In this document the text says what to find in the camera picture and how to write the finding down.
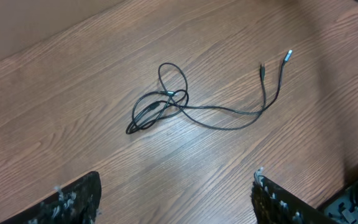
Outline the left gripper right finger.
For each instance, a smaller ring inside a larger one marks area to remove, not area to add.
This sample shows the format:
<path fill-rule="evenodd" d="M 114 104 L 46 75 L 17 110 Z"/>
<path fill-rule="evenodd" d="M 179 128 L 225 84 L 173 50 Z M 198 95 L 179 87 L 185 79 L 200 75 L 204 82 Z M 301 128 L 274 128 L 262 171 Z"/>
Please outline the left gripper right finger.
<path fill-rule="evenodd" d="M 309 206 L 269 178 L 261 167 L 254 172 L 251 201 L 258 223 L 335 224 L 336 222 Z"/>

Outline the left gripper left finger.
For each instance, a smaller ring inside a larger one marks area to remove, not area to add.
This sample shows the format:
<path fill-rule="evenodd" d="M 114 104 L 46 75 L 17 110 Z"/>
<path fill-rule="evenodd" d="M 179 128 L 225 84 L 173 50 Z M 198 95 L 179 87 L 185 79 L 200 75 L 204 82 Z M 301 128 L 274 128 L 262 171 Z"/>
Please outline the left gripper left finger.
<path fill-rule="evenodd" d="M 91 224 L 100 216 L 101 179 L 91 171 L 2 224 Z"/>

